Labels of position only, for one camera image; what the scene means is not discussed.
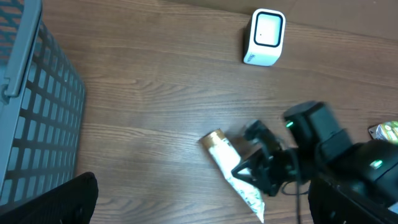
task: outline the black object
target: black object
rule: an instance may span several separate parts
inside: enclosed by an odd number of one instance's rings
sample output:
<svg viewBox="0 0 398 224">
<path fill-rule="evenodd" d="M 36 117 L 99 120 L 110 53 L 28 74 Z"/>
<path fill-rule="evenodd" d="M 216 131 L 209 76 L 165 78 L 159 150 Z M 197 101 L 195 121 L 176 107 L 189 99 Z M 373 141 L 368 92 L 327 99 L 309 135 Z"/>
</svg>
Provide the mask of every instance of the black object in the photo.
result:
<svg viewBox="0 0 398 224">
<path fill-rule="evenodd" d="M 97 198 L 97 180 L 86 172 L 1 215 L 0 223 L 88 224 Z"/>
<path fill-rule="evenodd" d="M 232 170 L 235 178 L 269 196 L 284 182 L 296 181 L 298 206 L 298 186 L 311 180 L 308 201 L 315 224 L 398 223 L 388 209 L 398 202 L 398 146 L 379 140 L 353 144 L 322 102 L 294 106 L 284 119 L 298 147 L 283 150 L 280 139 L 256 121 L 244 137 L 262 147 Z M 251 175 L 239 173 L 245 168 Z"/>
</svg>

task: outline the basket handle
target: basket handle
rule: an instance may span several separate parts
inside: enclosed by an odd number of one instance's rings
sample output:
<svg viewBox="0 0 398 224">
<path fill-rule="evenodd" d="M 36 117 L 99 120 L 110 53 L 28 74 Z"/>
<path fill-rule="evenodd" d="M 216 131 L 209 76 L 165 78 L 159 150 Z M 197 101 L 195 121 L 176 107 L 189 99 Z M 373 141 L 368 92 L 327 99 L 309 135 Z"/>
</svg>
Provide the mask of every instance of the basket handle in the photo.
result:
<svg viewBox="0 0 398 224">
<path fill-rule="evenodd" d="M 16 97 L 19 95 L 32 45 L 39 28 L 41 13 L 41 0 L 25 1 L 21 23 L 4 73 L 4 78 L 9 80 L 4 96 Z"/>
</svg>

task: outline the plastic basket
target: plastic basket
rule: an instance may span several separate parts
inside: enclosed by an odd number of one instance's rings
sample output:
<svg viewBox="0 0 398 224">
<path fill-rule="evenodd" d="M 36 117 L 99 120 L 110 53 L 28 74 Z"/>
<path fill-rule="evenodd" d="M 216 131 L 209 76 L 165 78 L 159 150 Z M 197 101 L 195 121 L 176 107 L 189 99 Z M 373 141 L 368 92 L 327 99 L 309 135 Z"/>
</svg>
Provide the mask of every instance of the plastic basket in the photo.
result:
<svg viewBox="0 0 398 224">
<path fill-rule="evenodd" d="M 0 213 L 74 176 L 85 86 L 39 0 L 0 0 Z"/>
</svg>

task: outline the can lid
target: can lid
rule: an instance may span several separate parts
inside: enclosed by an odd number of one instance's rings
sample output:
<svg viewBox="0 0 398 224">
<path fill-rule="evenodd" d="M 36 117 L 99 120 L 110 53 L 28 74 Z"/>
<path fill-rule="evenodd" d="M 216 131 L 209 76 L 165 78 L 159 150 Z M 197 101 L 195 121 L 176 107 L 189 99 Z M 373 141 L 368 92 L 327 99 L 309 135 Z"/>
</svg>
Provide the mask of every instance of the can lid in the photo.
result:
<svg viewBox="0 0 398 224">
<path fill-rule="evenodd" d="M 221 129 L 217 129 L 201 139 L 201 143 L 207 149 L 216 145 L 220 140 L 225 139 L 225 135 Z"/>
</svg>

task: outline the wooden floor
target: wooden floor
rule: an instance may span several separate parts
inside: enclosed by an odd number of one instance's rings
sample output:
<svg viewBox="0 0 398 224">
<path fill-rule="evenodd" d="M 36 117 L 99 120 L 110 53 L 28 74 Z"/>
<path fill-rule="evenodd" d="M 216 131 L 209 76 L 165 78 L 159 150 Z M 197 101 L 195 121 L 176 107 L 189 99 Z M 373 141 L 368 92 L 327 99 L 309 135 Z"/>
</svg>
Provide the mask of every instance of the wooden floor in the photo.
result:
<svg viewBox="0 0 398 224">
<path fill-rule="evenodd" d="M 256 67 L 242 63 L 248 20 L 161 0 L 44 1 L 87 87 L 78 173 L 98 179 L 91 223 L 258 223 L 203 135 L 221 128 L 234 141 L 259 118 L 291 141 L 281 114 L 307 100 L 330 102 L 355 141 L 398 117 L 397 42 L 288 22 L 279 61 Z M 266 198 L 266 223 L 295 223 L 294 202 Z"/>
</svg>

